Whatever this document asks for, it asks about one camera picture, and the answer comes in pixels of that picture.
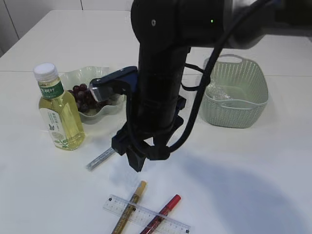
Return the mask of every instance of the white table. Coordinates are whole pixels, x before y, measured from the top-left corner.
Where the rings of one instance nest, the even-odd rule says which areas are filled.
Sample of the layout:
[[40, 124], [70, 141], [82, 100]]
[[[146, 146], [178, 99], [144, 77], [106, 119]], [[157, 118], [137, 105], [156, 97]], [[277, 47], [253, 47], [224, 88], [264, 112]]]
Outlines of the white table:
[[[52, 17], [66, 14], [76, 17], [60, 21]], [[118, 218], [103, 211], [103, 203], [109, 194], [129, 199], [141, 179], [149, 183], [140, 202], [142, 206], [159, 210], [175, 194], [182, 196], [181, 203], [170, 217], [191, 225], [193, 234], [311, 233], [310, 67], [305, 67], [303, 74], [296, 67], [290, 69], [286, 61], [284, 70], [275, 67], [275, 72], [282, 75], [285, 69], [289, 69], [298, 73], [296, 76], [266, 76], [270, 102], [252, 128], [219, 128], [198, 118], [191, 137], [181, 149], [167, 161], [147, 160], [143, 172], [139, 174], [128, 166], [126, 156], [118, 155], [92, 173], [84, 169], [87, 163], [109, 147], [110, 138], [125, 121], [124, 112], [105, 117], [97, 125], [84, 125], [88, 137], [76, 151], [65, 152], [53, 146], [38, 112], [39, 89], [33, 74], [27, 71], [42, 61], [54, 62], [60, 71], [84, 65], [114, 67], [134, 64], [137, 47], [120, 43], [122, 38], [117, 40], [118, 33], [120, 36], [125, 30], [130, 33], [126, 26], [111, 34], [111, 39], [108, 34], [106, 39], [90, 38], [85, 34], [81, 34], [82, 38], [77, 37], [78, 25], [83, 24], [81, 27], [84, 27], [86, 24], [83, 19], [88, 19], [89, 24], [94, 19], [93, 24], [96, 24], [100, 16], [105, 18], [105, 15], [109, 15], [111, 19], [116, 16], [122, 25], [127, 14], [54, 11], [1, 58], [1, 233], [110, 233]], [[61, 21], [64, 25], [69, 25], [70, 21], [77, 23], [71, 32], [74, 35], [71, 41], [72, 44], [77, 43], [76, 47], [79, 43], [88, 44], [92, 51], [90, 54], [96, 51], [94, 47], [102, 43], [105, 45], [102, 48], [112, 49], [101, 57], [90, 57], [85, 49], [81, 56], [77, 56], [78, 53], [73, 50], [71, 59], [65, 58], [60, 54], [70, 41], [68, 36], [62, 38], [59, 35], [57, 48], [54, 46], [57, 44], [55, 39], [43, 36], [47, 29], [57, 30], [61, 27]], [[28, 43], [36, 38], [40, 38], [34, 45], [36, 49], [26, 56], [26, 51], [31, 51], [27, 48]], [[305, 41], [299, 38], [280, 39], [281, 43]], [[129, 39], [125, 41], [128, 45], [136, 43]], [[123, 57], [113, 54], [113, 48], [118, 46], [124, 49]], [[64, 54], [69, 55], [70, 51], [68, 48]], [[299, 53], [303, 54], [302, 61], [312, 58], [312, 54], [308, 57], [301, 47], [297, 53], [298, 59]], [[13, 58], [18, 60], [16, 64], [10, 61]], [[271, 63], [264, 60], [261, 66], [265, 67], [265, 64], [269, 68]], [[188, 81], [194, 77], [185, 76], [184, 79]], [[182, 94], [192, 99], [193, 94]], [[183, 117], [188, 116], [190, 106], [188, 103], [181, 112]], [[182, 130], [178, 130], [173, 141]], [[139, 231], [139, 227], [128, 225], [124, 233]]]

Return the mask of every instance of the basket handle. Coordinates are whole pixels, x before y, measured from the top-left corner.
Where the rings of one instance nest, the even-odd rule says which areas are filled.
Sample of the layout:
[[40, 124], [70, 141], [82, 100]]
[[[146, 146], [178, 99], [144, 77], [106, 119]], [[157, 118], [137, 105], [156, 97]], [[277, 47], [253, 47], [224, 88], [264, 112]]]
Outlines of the basket handle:
[[243, 100], [228, 100], [221, 103], [221, 107], [227, 109], [239, 109], [239, 110], [252, 110], [256, 108], [258, 105]]
[[233, 54], [220, 55], [220, 56], [219, 56], [219, 59], [220, 59], [220, 58], [226, 58], [226, 57], [232, 57], [232, 58], [236, 58], [236, 59], [241, 60], [240, 62], [234, 62], [234, 63], [242, 63], [243, 61], [246, 60], [245, 58], [243, 58], [243, 57], [241, 57], [241, 56], [239, 56], [239, 55], [233, 55]]

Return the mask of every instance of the green label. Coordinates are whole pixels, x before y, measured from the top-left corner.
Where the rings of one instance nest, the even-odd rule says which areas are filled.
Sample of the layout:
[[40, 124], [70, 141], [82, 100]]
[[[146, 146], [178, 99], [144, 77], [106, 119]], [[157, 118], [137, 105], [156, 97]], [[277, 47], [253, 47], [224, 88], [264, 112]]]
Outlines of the green label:
[[64, 93], [64, 88], [61, 82], [51, 87], [40, 86], [42, 96], [46, 99], [53, 99], [61, 96]]

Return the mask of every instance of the green plastic basket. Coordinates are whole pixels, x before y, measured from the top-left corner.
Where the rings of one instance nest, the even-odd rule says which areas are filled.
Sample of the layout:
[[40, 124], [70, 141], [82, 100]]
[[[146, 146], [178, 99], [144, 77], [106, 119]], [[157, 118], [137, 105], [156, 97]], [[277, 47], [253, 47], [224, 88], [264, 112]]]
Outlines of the green plastic basket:
[[210, 124], [228, 128], [249, 128], [265, 109], [269, 91], [259, 65], [236, 55], [240, 62], [218, 61], [211, 75], [212, 84], [221, 87], [231, 99], [216, 99], [207, 87], [202, 104], [203, 118]]

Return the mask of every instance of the transparent ruler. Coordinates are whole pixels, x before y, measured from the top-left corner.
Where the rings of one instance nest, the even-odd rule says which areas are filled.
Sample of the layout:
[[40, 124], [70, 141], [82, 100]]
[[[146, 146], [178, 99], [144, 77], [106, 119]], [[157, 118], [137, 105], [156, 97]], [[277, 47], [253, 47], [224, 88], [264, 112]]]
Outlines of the transparent ruler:
[[131, 205], [133, 207], [133, 212], [131, 213], [129, 221], [140, 225], [142, 228], [147, 227], [147, 225], [156, 216], [159, 216], [160, 218], [163, 218], [163, 221], [157, 227], [155, 232], [162, 233], [162, 234], [189, 234], [190, 233], [191, 227], [189, 225], [180, 223], [178, 221], [175, 221], [171, 218], [163, 216], [154, 211], [150, 211], [144, 207], [141, 207], [137, 204], [129, 202], [115, 195], [110, 195], [109, 199], [105, 202], [103, 209], [115, 215], [118, 215], [120, 217], [128, 205]]

